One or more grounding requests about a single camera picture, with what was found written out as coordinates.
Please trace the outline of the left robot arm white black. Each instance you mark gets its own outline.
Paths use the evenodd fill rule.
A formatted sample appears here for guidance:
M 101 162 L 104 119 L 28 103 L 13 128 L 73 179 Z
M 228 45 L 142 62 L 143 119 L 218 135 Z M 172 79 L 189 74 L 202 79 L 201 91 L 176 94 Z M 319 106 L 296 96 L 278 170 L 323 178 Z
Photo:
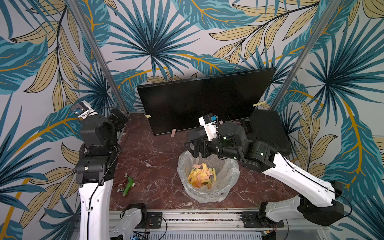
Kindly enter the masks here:
M 83 139 L 76 164 L 76 183 L 81 199 L 81 240 L 128 240 L 136 226 L 147 216 L 144 205 L 133 205 L 110 229 L 110 198 L 118 156 L 122 151 L 118 132 L 129 121 L 120 109 L 113 107 L 105 117 L 87 102 L 71 107 L 81 124 Z

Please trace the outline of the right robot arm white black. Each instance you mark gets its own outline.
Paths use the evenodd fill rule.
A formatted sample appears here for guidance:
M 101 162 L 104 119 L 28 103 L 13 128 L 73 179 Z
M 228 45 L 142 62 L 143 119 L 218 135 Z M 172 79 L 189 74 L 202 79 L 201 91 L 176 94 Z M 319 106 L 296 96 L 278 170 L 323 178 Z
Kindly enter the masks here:
M 258 216 L 260 226 L 283 220 L 306 219 L 320 226 L 330 226 L 346 217 L 341 184 L 321 180 L 287 160 L 277 147 L 263 140 L 251 140 L 240 125 L 215 122 L 204 125 L 202 131 L 192 131 L 195 139 L 184 143 L 193 157 L 216 155 L 238 161 L 249 170 L 275 178 L 295 190 L 298 195 L 280 202 L 262 203 Z

